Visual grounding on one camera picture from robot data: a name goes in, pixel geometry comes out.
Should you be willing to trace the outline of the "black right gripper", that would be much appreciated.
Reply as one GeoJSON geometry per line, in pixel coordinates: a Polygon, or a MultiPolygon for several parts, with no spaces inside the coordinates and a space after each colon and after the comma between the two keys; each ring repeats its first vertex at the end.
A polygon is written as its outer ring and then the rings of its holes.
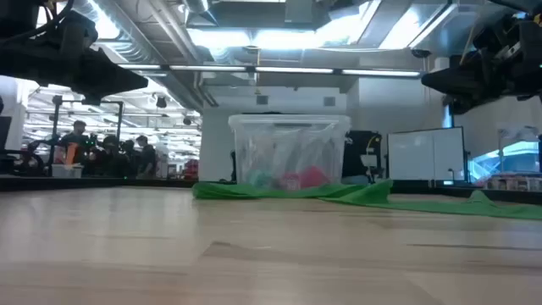
{"type": "Polygon", "coordinates": [[[494,1],[502,11],[479,15],[461,65],[428,73],[424,86],[472,101],[541,95],[541,2],[494,1]]]}

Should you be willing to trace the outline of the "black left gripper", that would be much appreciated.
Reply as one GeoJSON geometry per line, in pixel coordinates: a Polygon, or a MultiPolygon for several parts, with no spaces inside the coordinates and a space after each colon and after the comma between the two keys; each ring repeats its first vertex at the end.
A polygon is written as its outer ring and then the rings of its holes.
{"type": "Polygon", "coordinates": [[[43,84],[70,84],[86,103],[147,87],[148,79],[121,68],[91,44],[95,23],[54,1],[1,0],[1,74],[43,84]]]}

